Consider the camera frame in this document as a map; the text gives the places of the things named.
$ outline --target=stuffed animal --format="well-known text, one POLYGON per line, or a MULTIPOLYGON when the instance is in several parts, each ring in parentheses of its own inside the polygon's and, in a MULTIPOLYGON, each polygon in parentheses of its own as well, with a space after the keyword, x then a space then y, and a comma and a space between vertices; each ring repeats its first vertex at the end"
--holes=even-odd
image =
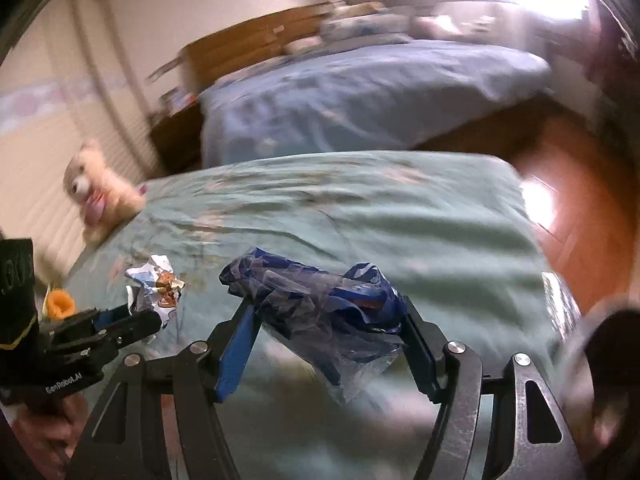
POLYGON ((98 245, 116 225, 137 215, 145 197, 107 167, 97 140, 84 142, 65 170, 66 193, 81 206, 84 241, 98 245))

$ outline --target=orange ring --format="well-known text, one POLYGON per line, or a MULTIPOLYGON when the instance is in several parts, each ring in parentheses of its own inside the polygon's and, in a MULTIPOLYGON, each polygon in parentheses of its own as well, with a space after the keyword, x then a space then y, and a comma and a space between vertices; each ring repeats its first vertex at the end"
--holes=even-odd
POLYGON ((60 320, 76 313, 76 302, 61 288, 50 290, 47 295, 47 315, 49 319, 60 320))

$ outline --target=headboard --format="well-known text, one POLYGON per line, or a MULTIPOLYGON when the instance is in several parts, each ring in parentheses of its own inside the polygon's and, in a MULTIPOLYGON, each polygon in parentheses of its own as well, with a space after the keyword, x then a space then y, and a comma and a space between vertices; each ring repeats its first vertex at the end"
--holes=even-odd
POLYGON ((224 28, 180 51, 187 91, 199 94, 223 75, 284 54, 291 41, 318 33, 329 2, 281 10, 224 28))

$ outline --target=metal screw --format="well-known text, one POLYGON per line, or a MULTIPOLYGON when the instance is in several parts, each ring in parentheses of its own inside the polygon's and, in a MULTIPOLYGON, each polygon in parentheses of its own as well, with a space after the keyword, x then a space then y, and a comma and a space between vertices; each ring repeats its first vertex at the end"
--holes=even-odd
POLYGON ((206 352, 208 349, 209 347, 204 341, 196 341, 195 343, 192 343, 191 346, 189 347, 189 350, 191 351, 191 353, 196 355, 204 354, 204 352, 206 352))
POLYGON ((140 356, 138 354, 129 354, 124 358, 124 364, 127 366, 135 366, 140 362, 140 356))
POLYGON ((466 350, 466 346, 460 341, 449 341, 447 343, 447 349, 452 354, 462 354, 466 350))
POLYGON ((526 354, 516 354, 513 358, 520 366, 528 366, 531 364, 531 357, 526 354))

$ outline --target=green bed sheet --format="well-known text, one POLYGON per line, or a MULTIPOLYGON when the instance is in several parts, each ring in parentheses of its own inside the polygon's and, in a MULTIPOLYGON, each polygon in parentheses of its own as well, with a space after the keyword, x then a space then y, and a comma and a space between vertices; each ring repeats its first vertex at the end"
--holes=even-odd
MULTIPOLYGON (((255 246, 340 273, 372 262, 447 338, 486 362, 527 352, 550 373, 548 263, 519 185, 497 158, 420 152, 297 155, 172 176, 148 183, 145 210, 86 254, 66 288, 78 305, 117 306, 126 302, 122 271, 166 254, 186 282, 177 319, 130 348, 154 358, 231 317, 239 299, 218 275, 255 246)), ((241 477, 264 480, 412 478, 436 412, 403 357, 341 406, 264 332, 238 391, 218 409, 241 477)), ((484 402, 469 478, 482 467, 488 412, 484 402)))

